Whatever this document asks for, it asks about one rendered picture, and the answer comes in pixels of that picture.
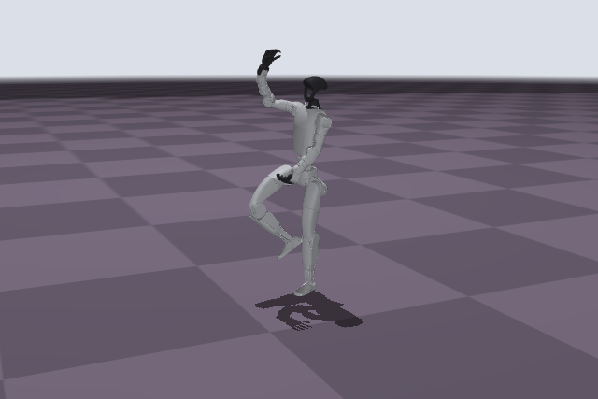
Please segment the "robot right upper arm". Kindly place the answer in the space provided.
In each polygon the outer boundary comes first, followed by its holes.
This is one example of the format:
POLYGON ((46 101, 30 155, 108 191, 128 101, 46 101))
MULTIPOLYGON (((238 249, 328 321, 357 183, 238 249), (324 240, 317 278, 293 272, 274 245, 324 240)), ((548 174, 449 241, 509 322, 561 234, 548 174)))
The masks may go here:
POLYGON ((275 96, 272 93, 265 95, 263 98, 263 104, 266 107, 276 108, 278 110, 290 112, 295 117, 296 109, 303 105, 300 102, 291 102, 287 100, 276 100, 275 96))

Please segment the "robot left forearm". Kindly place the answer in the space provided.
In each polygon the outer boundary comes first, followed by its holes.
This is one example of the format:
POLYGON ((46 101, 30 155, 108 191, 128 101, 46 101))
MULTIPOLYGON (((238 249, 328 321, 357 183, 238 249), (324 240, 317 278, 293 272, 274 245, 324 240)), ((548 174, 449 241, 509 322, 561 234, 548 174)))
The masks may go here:
POLYGON ((318 154, 319 152, 316 148, 311 148, 307 155, 303 156, 300 162, 292 168, 292 179, 290 179, 290 182, 296 184, 303 174, 303 171, 315 162, 318 154))

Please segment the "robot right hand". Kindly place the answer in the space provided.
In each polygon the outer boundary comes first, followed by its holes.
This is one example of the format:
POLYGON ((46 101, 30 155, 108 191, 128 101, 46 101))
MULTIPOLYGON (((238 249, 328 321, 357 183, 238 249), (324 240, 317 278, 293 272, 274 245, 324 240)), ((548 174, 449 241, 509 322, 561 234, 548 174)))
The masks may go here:
POLYGON ((267 50, 262 58, 262 64, 260 64, 259 69, 257 71, 258 75, 261 75, 263 70, 267 70, 267 72, 269 71, 269 65, 275 61, 277 58, 280 58, 279 56, 276 56, 274 58, 274 56, 278 53, 281 52, 280 50, 267 50))

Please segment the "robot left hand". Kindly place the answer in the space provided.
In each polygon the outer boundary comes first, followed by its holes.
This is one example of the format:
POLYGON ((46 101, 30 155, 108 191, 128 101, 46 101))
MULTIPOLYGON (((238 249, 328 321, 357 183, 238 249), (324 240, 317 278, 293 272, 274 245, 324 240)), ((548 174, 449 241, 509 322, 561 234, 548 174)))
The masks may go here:
POLYGON ((278 180, 281 180, 284 183, 287 184, 293 184, 292 182, 290 182, 290 179, 292 179, 292 174, 289 174, 287 177, 283 177, 283 175, 280 176, 280 174, 277 174, 278 180))

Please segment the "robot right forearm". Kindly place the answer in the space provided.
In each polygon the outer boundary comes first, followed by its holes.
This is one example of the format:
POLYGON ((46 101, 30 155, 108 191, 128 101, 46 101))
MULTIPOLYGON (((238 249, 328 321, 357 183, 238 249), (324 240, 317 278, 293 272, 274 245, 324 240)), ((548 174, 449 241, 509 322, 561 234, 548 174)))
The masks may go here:
POLYGON ((259 94, 263 95, 263 97, 265 95, 268 95, 269 93, 272 93, 270 91, 270 88, 268 87, 267 82, 266 82, 267 81, 267 79, 266 79, 267 73, 268 73, 267 70, 263 70, 261 75, 258 75, 258 73, 257 73, 257 77, 256 77, 256 83, 258 84, 258 87, 259 87, 259 94))

